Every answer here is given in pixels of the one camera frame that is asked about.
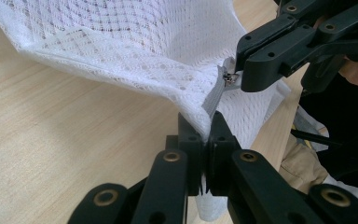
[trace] khaki pants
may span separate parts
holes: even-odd
[[[318,184],[331,184],[343,188],[358,198],[358,188],[336,181],[319,163],[316,152],[289,137],[279,170],[280,175],[294,189],[308,194],[310,187]]]
[[[291,134],[279,173],[292,188],[304,193],[308,193],[310,187],[322,184],[328,176],[327,171],[319,163],[316,152],[298,144]]]

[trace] brass screw insert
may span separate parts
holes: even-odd
[[[118,197],[118,192],[114,189],[104,189],[94,196],[94,203],[97,206],[107,206],[114,203]]]
[[[164,155],[165,161],[179,161],[180,155],[176,152],[169,152]]]
[[[321,191],[322,197],[339,207],[348,207],[351,205],[351,200],[346,196],[345,194],[341,193],[338,190],[335,189],[322,189]]]
[[[297,7],[295,7],[295,6],[289,6],[289,7],[286,8],[286,10],[291,11],[291,12],[294,12],[294,11],[297,10]]]
[[[252,152],[242,152],[240,157],[243,161],[257,161],[257,155]]]

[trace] black plastic part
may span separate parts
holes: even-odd
[[[197,196],[201,189],[201,177],[203,167],[206,166],[207,153],[200,135],[179,114],[178,116],[178,149],[184,151],[188,157],[188,195]]]
[[[310,63],[301,83],[308,92],[321,92],[344,55],[358,62],[358,0],[281,1],[279,15],[239,41],[235,71],[243,71],[243,91],[262,91]],[[332,17],[311,28],[322,15]],[[310,30],[299,32],[301,27]]]
[[[301,79],[301,85],[308,92],[324,91],[344,63],[344,55],[339,54],[331,56],[321,63],[310,63]]]
[[[131,223],[185,223],[187,155],[161,151],[153,163]]]
[[[322,223],[260,153],[233,152],[231,174],[257,223]]]
[[[257,220],[252,213],[250,205],[243,199],[237,185],[231,185],[227,200],[228,212],[235,224],[255,224]]]
[[[100,185],[84,197],[68,223],[129,223],[131,215],[126,205],[127,195],[127,189],[121,185]]]
[[[358,199],[345,189],[316,185],[310,189],[307,201],[325,223],[358,223]]]
[[[220,112],[214,113],[208,142],[210,160],[206,172],[207,189],[211,190],[213,196],[227,196],[231,182],[231,176],[228,175],[231,153],[241,147]]]
[[[241,89],[248,92],[262,91],[285,76],[280,72],[282,62],[294,54],[302,54],[298,46],[307,46],[314,34],[312,28],[304,25],[254,53],[245,62]]]
[[[320,43],[327,43],[338,40],[356,29],[358,29],[358,4],[320,24],[316,38]]]
[[[286,35],[295,28],[295,18],[290,15],[282,15],[244,35],[237,45],[235,72],[243,70],[245,61],[261,47]]]
[[[144,190],[146,179],[147,178],[139,181],[127,190],[127,206],[129,209],[129,213],[127,213],[129,218],[127,218],[127,220],[131,220],[131,217],[135,212],[136,207],[138,206],[139,198],[141,198],[142,191]]]

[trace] wooden table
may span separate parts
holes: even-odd
[[[235,1],[249,30],[275,17],[272,0]],[[278,168],[296,112],[292,93],[252,149]],[[21,57],[0,29],[0,223],[66,223],[105,183],[130,187],[148,175],[167,134],[177,134],[168,100],[71,76]],[[190,200],[187,223],[200,221]],[[215,223],[231,223],[225,214]]]

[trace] white mesh fabric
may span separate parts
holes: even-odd
[[[213,111],[202,106],[216,66],[245,34],[231,0],[0,0],[0,27],[20,54],[40,63],[170,99],[204,140]],[[219,110],[242,147],[282,100],[277,89],[223,94]],[[226,206],[198,202],[209,220]]]

